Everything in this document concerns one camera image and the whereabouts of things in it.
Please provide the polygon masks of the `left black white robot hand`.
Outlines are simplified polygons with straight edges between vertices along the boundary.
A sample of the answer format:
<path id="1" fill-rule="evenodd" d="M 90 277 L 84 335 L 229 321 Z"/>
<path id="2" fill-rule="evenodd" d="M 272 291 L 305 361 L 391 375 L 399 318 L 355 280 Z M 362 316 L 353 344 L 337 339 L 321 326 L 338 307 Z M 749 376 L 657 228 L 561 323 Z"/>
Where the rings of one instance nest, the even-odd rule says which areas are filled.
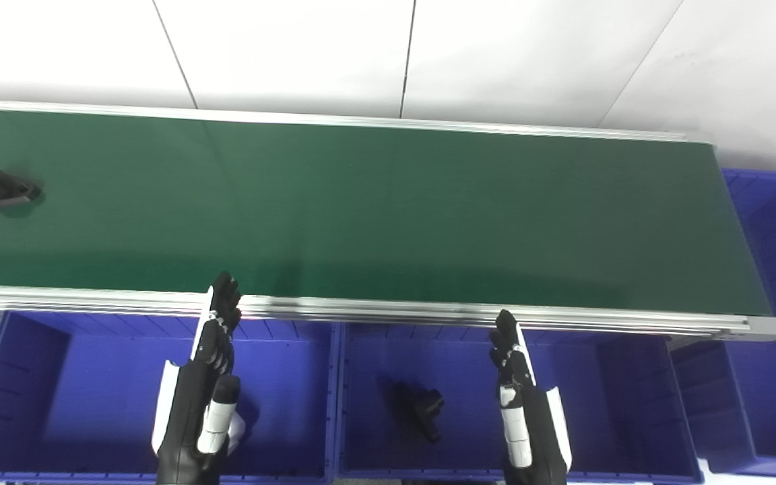
<path id="1" fill-rule="evenodd" d="M 189 359 L 164 363 L 151 439 L 157 484 L 219 484 L 244 433 L 237 414 L 241 383 L 233 373 L 240 298 L 237 280 L 219 273 L 200 310 Z"/>

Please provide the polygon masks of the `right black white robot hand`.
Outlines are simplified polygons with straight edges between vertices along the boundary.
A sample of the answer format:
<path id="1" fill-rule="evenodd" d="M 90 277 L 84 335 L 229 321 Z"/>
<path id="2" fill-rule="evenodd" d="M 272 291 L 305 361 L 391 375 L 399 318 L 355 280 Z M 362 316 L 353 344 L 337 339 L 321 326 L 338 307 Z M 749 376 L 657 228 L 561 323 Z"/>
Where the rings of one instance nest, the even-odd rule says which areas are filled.
<path id="1" fill-rule="evenodd" d="M 566 484 L 573 455 L 558 387 L 537 384 L 521 326 L 510 311 L 500 311 L 489 337 L 507 451 L 505 482 Z"/>

